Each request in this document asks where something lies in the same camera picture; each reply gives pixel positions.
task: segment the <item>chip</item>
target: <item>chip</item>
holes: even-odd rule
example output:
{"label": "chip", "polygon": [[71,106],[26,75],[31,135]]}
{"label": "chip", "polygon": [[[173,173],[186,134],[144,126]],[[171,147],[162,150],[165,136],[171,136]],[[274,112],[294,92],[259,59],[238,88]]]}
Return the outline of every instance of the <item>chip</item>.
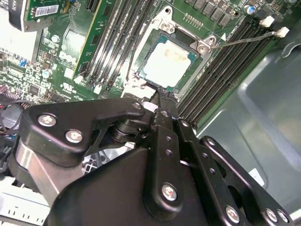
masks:
{"label": "chip", "polygon": [[205,7],[205,9],[203,10],[203,13],[206,15],[210,15],[212,13],[212,11],[214,10],[215,6],[212,3],[208,3]]}
{"label": "chip", "polygon": [[36,95],[36,96],[39,94],[39,90],[40,89],[34,85],[30,85],[30,87],[29,87],[29,93]]}
{"label": "chip", "polygon": [[251,6],[255,5],[256,3],[257,3],[257,0],[249,0],[248,1],[248,4]]}
{"label": "chip", "polygon": [[282,15],[285,14],[287,11],[287,7],[282,6],[281,9],[279,10],[279,13],[281,13]]}
{"label": "chip", "polygon": [[49,67],[50,67],[50,64],[48,64],[48,63],[43,63],[42,64],[42,69],[44,69],[44,70],[46,70],[46,69],[49,69]]}
{"label": "chip", "polygon": [[232,6],[229,6],[227,9],[226,9],[226,13],[230,13],[231,12],[231,10],[232,10],[233,8],[232,8]]}
{"label": "chip", "polygon": [[217,8],[215,12],[212,14],[211,19],[214,21],[218,21],[221,15],[222,15],[222,11],[219,8]]}
{"label": "chip", "polygon": [[219,21],[219,24],[224,27],[227,25],[227,23],[230,21],[230,19],[231,19],[231,17],[229,15],[224,14],[223,17],[221,18],[221,20]]}
{"label": "chip", "polygon": [[218,3],[218,5],[217,5],[217,6],[218,6],[219,8],[222,8],[222,6],[223,6],[224,4],[225,4],[225,2],[224,2],[224,1],[220,1],[220,3]]}
{"label": "chip", "polygon": [[205,2],[206,2],[205,0],[197,0],[197,2],[194,4],[194,8],[198,10],[202,9]]}
{"label": "chip", "polygon": [[107,16],[111,11],[111,6],[106,6],[103,11],[103,16]]}

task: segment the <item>sticker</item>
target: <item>sticker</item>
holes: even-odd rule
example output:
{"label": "sticker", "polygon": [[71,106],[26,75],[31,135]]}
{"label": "sticker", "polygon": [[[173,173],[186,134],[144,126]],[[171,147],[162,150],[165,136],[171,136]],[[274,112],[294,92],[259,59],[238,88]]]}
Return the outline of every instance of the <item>sticker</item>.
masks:
{"label": "sticker", "polygon": [[254,180],[256,180],[256,182],[260,185],[260,186],[264,186],[264,181],[261,178],[258,170],[256,168],[254,168],[253,170],[251,170],[249,172],[249,174],[251,175],[251,177],[253,177]]}
{"label": "sticker", "polygon": [[36,17],[37,16],[45,16],[45,15],[57,13],[58,12],[58,6],[59,5],[38,7],[36,9],[36,15],[35,16]]}

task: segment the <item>integrated circuit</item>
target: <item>integrated circuit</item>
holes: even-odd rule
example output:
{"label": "integrated circuit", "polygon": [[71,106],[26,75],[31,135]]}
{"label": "integrated circuit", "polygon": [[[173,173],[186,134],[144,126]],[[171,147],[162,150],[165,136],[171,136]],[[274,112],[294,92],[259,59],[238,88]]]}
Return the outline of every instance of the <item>integrated circuit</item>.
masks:
{"label": "integrated circuit", "polygon": [[30,85],[28,92],[37,96],[39,94],[39,90],[40,89],[38,87]]}
{"label": "integrated circuit", "polygon": [[222,15],[222,11],[219,8],[217,8],[215,12],[212,14],[211,19],[214,21],[218,21],[221,15]]}
{"label": "integrated circuit", "polygon": [[203,10],[203,13],[206,14],[206,15],[210,15],[213,12],[214,8],[215,8],[215,5],[209,2],[205,6],[205,8]]}
{"label": "integrated circuit", "polygon": [[205,0],[197,0],[197,2],[194,4],[194,8],[200,10],[203,8],[205,3],[206,3]]}
{"label": "integrated circuit", "polygon": [[229,15],[224,14],[222,16],[222,18],[220,19],[219,24],[224,27],[227,25],[227,23],[230,21],[230,19],[231,19],[231,17]]}
{"label": "integrated circuit", "polygon": [[232,6],[228,6],[228,8],[226,9],[226,13],[230,14],[230,12],[232,11],[233,7]]}

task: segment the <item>black plastic bracket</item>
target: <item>black plastic bracket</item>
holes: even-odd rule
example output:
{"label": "black plastic bracket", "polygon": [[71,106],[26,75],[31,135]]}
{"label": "black plastic bracket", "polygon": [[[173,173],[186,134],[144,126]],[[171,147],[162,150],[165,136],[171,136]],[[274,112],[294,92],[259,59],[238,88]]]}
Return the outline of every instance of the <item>black plastic bracket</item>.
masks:
{"label": "black plastic bracket", "polygon": [[[36,105],[25,110],[20,137],[28,148],[63,167],[81,163],[86,152],[96,152],[108,127],[117,120],[139,119],[145,111],[131,98],[116,98],[84,102]],[[38,122],[41,115],[55,118],[56,124],[46,127]],[[83,137],[79,143],[68,141],[65,134],[77,130]],[[99,135],[91,145],[92,131]]]}
{"label": "black plastic bracket", "polygon": [[[212,225],[293,225],[289,214],[211,137],[200,141],[186,121],[175,121],[181,159],[191,164],[207,220]],[[277,222],[267,210],[283,212]]]}
{"label": "black plastic bracket", "polygon": [[175,218],[183,206],[178,136],[171,115],[158,108],[150,132],[150,151],[144,186],[144,204],[160,221]]}

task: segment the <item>barcode label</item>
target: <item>barcode label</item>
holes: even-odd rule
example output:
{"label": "barcode label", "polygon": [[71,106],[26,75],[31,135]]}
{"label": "barcode label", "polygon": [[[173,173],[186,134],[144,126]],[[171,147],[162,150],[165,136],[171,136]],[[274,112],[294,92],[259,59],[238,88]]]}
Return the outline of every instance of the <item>barcode label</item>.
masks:
{"label": "barcode label", "polygon": [[58,5],[38,7],[36,9],[36,17],[54,14],[57,13],[57,11],[58,11]]}

